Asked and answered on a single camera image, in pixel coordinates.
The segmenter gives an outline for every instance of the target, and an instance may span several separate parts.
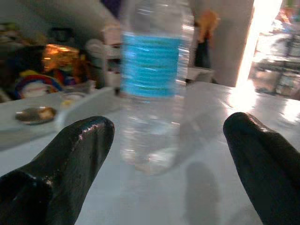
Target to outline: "blue bottle label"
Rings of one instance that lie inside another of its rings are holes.
[[[123,36],[122,89],[142,97],[175,94],[180,39]]]

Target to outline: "plastic water bottle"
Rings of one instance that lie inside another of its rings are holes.
[[[194,19],[184,0],[132,0],[123,11],[121,154],[146,174],[172,166]]]

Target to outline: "sunlight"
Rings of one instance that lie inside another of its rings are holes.
[[[251,80],[248,80],[243,86],[239,86],[233,90],[229,105],[239,112],[248,112],[251,110],[257,99],[257,93]]]
[[[285,109],[283,111],[283,117],[286,120],[293,122],[298,119],[299,113],[300,102],[292,99],[287,100]]]
[[[241,61],[236,87],[243,86],[248,79],[256,43],[261,32],[270,30],[282,0],[255,0],[253,19],[249,28],[244,55]]]

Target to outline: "table surface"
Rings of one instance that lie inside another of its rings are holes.
[[[246,90],[191,85],[180,162],[159,176],[122,162],[121,111],[105,115],[115,123],[115,139],[76,225],[262,225],[237,175],[223,123],[236,111],[250,112],[300,149],[300,102]],[[31,161],[55,135],[0,151],[0,175]]]
[[[0,104],[0,150],[52,133],[54,131],[53,123],[27,126],[15,120],[15,113],[39,106],[49,106],[58,111],[61,100],[59,93],[53,93]]]

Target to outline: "metal dish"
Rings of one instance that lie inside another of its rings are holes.
[[[51,107],[28,108],[15,114],[15,119],[26,125],[37,125],[52,121],[56,115],[56,110]]]

